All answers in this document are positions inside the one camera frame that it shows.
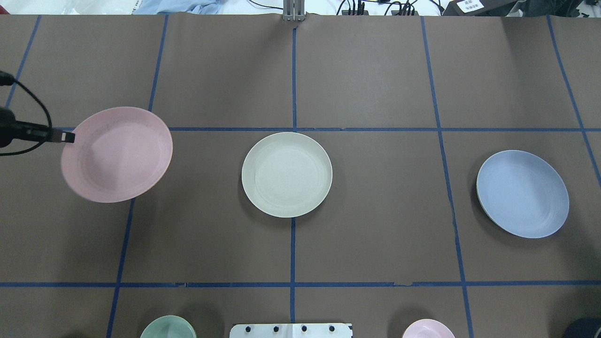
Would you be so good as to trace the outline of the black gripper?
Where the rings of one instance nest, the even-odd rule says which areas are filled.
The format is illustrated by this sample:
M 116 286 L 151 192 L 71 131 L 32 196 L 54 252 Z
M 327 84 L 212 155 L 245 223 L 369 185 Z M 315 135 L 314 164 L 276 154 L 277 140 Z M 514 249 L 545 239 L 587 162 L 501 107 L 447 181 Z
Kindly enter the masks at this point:
M 48 125 L 18 121 L 8 108 L 0 108 L 0 147 L 7 147 L 13 140 L 43 143 L 74 143 L 76 135 Z

